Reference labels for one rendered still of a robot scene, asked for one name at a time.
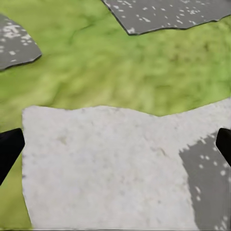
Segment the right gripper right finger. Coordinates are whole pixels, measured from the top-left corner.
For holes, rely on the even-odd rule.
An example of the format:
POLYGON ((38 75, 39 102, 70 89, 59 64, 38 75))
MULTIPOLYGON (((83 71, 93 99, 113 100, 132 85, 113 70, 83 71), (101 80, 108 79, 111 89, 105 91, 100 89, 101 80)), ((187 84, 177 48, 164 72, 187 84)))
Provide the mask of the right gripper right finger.
POLYGON ((231 167, 231 129, 219 129, 216 139, 216 146, 231 167))

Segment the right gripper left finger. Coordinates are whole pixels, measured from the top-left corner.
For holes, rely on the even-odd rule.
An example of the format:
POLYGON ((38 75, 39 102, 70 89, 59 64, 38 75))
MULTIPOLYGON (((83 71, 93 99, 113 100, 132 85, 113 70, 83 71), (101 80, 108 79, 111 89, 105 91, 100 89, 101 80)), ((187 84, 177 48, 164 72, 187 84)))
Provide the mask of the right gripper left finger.
POLYGON ((21 128, 0 133, 0 186, 25 146, 21 128))

